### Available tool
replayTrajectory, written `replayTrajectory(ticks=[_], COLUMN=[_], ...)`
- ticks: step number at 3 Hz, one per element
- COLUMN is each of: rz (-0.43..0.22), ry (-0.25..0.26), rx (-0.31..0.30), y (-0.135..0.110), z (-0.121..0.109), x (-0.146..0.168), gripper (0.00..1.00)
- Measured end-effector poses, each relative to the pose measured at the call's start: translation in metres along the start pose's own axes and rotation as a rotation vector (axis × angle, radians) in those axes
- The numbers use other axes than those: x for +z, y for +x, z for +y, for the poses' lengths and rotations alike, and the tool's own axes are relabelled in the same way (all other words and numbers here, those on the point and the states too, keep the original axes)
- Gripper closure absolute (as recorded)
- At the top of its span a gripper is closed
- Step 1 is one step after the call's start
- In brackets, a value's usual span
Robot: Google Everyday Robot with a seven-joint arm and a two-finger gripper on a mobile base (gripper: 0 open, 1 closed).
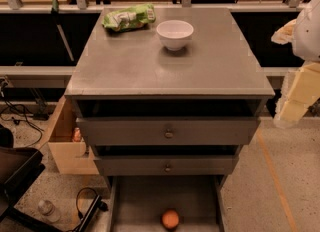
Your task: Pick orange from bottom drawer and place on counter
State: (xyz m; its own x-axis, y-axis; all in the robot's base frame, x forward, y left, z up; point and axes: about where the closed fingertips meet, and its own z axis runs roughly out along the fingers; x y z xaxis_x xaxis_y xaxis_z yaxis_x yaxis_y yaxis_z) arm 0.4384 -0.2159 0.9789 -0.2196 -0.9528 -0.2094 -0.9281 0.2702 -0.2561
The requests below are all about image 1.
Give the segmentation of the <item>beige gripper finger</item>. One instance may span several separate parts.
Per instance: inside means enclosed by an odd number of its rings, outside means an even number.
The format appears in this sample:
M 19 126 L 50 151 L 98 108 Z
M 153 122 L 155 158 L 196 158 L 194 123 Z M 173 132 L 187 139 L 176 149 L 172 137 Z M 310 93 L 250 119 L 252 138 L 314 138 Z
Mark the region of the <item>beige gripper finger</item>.
M 272 35 L 271 41 L 281 45 L 291 43 L 295 25 L 295 19 L 289 21 Z
M 305 61 L 298 70 L 289 71 L 283 80 L 274 124 L 278 128 L 296 125 L 319 98 L 320 62 Z

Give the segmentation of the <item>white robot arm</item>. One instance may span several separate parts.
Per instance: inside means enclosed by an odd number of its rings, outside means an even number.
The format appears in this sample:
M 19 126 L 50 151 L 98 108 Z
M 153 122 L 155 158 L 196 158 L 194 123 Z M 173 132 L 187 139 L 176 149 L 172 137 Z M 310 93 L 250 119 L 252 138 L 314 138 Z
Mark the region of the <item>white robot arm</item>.
M 293 54 L 304 61 L 297 71 L 286 74 L 276 104 L 274 124 L 289 128 L 320 98 L 320 0 L 311 0 L 296 19 L 272 35 L 271 41 L 290 43 Z

